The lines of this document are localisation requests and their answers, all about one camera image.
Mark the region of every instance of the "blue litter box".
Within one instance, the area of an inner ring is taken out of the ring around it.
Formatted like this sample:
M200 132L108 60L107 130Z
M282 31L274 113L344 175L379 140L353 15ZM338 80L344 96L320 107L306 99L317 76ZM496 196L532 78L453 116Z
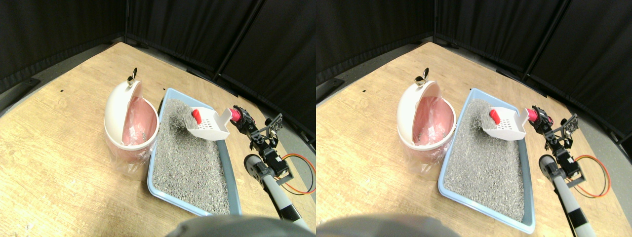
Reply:
M456 132L454 133L455 137L457 134L459 134L459 127L461 126L461 119L463 118L463 114L464 114L463 111L465 110L465 108L467 108L468 104L470 103L470 100L472 99L482 99L489 102L489 104L492 104L492 106L494 107L505 107L505 108L512 109L520 113L518 109L512 106L511 104L508 104L507 102L499 100L498 98L493 97L485 92L482 92L481 90L477 88L473 88L467 100L465 100L465 105L463 106L463 110L461 111L461 115L459 116ZM450 161L450 154L452 153L452 145L447 150L446 158L443 162L443 166L441 167L441 173L439 175L439 183L438 183L439 193L441 193L441 195L447 198L450 198L460 204L471 207L474 210L477 210L479 212L482 212L485 215L488 215L494 219L497 219L498 221L501 221L511 227L524 231L527 234L532 234L533 231L535 230L535 208L533 206L533 188L531 185L531 171L529 168L529 157L527 156L527 153L526 153L525 139L518 141L518 150L520 152L520 164L522 166L522 178L523 178L522 181L525 186L525 198L524 198L525 199L525 215L523 216L521 222L518 222L508 216L505 216L495 210L490 209L489 207L486 207L478 202L474 202L473 200L469 198L466 198L464 196L461 196L458 193L455 193L453 191L446 189L446 187L443 185L444 175L447 170L447 164Z
M178 99L189 105L190 107L207 107L209 109L213 109L212 107L191 98L188 95L182 94L177 90L172 88L167 89L167 93L164 95L164 99L162 100L160 115L158 120L162 121L162 113L164 110L164 104L168 99ZM235 175L233 173L233 166L231 165L230 156L228 156L228 149L226 149L226 142L224 140L217 141L217 149L219 150L219 159L222 161L222 168L224 169L224 175L226 176L226 188L228 188L228 204L229 204L229 212L231 215L241 215L241 205L239 203L239 194L237 194L237 184L235 182ZM185 209L193 214L198 216L211 216L211 213L208 213L205 210L200 209L194 205L189 204L188 202L182 201L174 196L171 196L163 191L160 191L154 187L154 183L152 181L152 177L154 174L154 157L156 155L156 149L152 151L152 155L149 159L149 172L147 174L147 187L149 188L149 192L162 200L165 200L168 203L176 205L182 209Z

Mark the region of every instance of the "gray cat litter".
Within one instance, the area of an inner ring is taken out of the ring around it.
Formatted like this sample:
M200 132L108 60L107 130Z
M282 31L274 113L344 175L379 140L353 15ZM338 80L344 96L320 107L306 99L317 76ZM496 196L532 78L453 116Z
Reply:
M155 188L211 214L229 214L216 142L194 137L183 128L180 100L163 103L152 175Z
M473 99L464 108L444 175L446 189L519 222L525 214L518 141L490 137L481 127L491 105Z

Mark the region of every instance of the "red wire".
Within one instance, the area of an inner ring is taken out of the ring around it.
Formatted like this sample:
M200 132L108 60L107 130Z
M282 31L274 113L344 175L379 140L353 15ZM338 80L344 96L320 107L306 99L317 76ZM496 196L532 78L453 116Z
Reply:
M611 187L611 184L612 184L611 179L610 179L610 173L608 172L608 169L606 169L606 168L605 168L604 163L601 163L601 161L599 161L597 158L595 158L594 156L591 156L591 155L580 155L579 157L577 157L577 158L575 159L575 161L577 161L577 160L581 159L582 157L591 158L591 159L593 159L593 160L597 161L597 162L598 162L598 163L599 163L599 164L600 164L600 165L604 168L605 173L608 175L608 190L606 190L604 194L601 194L601 195L594 195L594 194L592 194L592 193L588 193L588 192L587 192L586 190L584 190L584 188L582 188L580 185L577 185L577 186L578 186L578 187L580 187L580 189L581 189L582 191L584 191L586 194L588 194L588 195L590 195L590 196L593 196L593 197L603 197L603 196L605 196L605 195L606 195L606 194L608 194L608 192L610 191L610 187Z
M314 167L314 165L310 162L310 160L308 160L307 158L303 157L302 155L299 154L295 154L295 153L291 153L291 154L287 154L285 155L283 158L283 160L285 160L285 158L291 157L291 156L295 156L295 157L299 157L300 159L303 159L305 161L307 161L307 163L312 167L312 169L314 170L314 176L316 176L316 168ZM313 192L316 191L316 187L314 187L314 189L312 191L298 191L296 188L292 187L292 185L290 185L289 183L285 183L286 185L288 185L289 188L294 189L294 191L297 191L298 193L302 193L302 194L311 194Z

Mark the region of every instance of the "litter scoop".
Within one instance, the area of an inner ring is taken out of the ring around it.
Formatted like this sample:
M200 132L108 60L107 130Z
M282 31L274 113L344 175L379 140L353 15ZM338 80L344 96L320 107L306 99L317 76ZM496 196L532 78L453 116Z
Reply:
M520 115L505 107L491 107L490 109L489 116L493 122L489 119L482 119L483 131L492 137L507 141L517 141L525 137L525 123L529 120L531 112L529 109L525 109Z
M210 141L225 140L231 133L226 128L228 121L239 120L241 115L239 112L226 109L222 116L215 110L205 107L192 107L191 115L197 122L197 127L187 126L186 129L193 135Z

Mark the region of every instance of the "plastic bag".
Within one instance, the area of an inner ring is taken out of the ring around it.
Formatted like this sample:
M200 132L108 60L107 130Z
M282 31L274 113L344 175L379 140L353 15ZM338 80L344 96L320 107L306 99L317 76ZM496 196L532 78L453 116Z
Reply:
M110 148L110 165L115 171L134 180L143 180L147 177L149 157L154 150L155 141L140 150L119 149L107 137L106 143Z
M149 157L155 144L154 133L158 129L156 120L154 109L145 99L132 98L123 126L123 146L113 144L106 135L111 151L110 164L114 170L135 180L147 177Z
M413 141L415 146L432 146L451 136L454 129L452 108L438 97L422 97L417 105L413 122ZM438 177L443 158L452 144L453 136L442 145L429 150L416 150L400 143L404 149L404 160L408 169L421 176Z
M404 163L409 171L428 178L438 178L441 171L443 158L446 156L447 150L452 144L453 138L450 138L440 147L434 150L413 150L407 147L403 142Z

